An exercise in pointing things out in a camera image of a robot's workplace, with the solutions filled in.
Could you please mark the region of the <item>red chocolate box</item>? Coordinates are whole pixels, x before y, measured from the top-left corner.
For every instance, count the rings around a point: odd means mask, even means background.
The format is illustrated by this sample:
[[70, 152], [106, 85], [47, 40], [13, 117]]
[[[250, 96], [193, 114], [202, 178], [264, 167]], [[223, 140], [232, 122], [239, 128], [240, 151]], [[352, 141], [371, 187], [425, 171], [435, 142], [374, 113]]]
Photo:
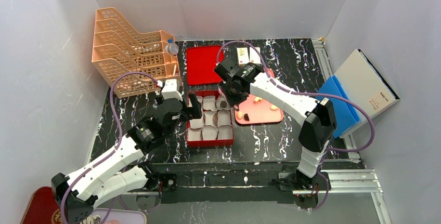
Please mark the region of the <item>red chocolate box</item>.
[[226, 99], [216, 90], [194, 91], [202, 104], [202, 118], [187, 123], [186, 143], [191, 148], [231, 146], [234, 142], [232, 110], [222, 108]]

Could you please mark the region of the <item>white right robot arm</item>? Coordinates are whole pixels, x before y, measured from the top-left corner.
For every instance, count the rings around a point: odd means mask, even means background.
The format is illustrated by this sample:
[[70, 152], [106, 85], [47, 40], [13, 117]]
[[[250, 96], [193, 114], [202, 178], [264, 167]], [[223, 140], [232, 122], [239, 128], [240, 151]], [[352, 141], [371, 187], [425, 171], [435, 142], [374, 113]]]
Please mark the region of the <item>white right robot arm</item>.
[[225, 59], [216, 65], [214, 72], [222, 79], [219, 86], [231, 106], [237, 106], [249, 95], [254, 95], [275, 105], [300, 125], [298, 141], [302, 145], [302, 154], [293, 183], [299, 188], [311, 188], [336, 129], [332, 101], [326, 97], [318, 100], [299, 95], [250, 62], [241, 67]]

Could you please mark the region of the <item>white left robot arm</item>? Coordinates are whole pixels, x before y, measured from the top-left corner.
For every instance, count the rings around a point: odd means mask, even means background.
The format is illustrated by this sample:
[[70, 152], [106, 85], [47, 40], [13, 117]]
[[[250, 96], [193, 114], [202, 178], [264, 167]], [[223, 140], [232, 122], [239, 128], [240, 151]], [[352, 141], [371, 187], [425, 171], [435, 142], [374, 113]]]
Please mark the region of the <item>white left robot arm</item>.
[[149, 162], [122, 169], [164, 145], [179, 123], [202, 117], [195, 93], [189, 93], [188, 101], [190, 105], [180, 98], [157, 97], [153, 114], [122, 134], [108, 151], [68, 175], [54, 175], [51, 188], [62, 223], [80, 223], [101, 203], [127, 191], [164, 186], [171, 175], [155, 172]]

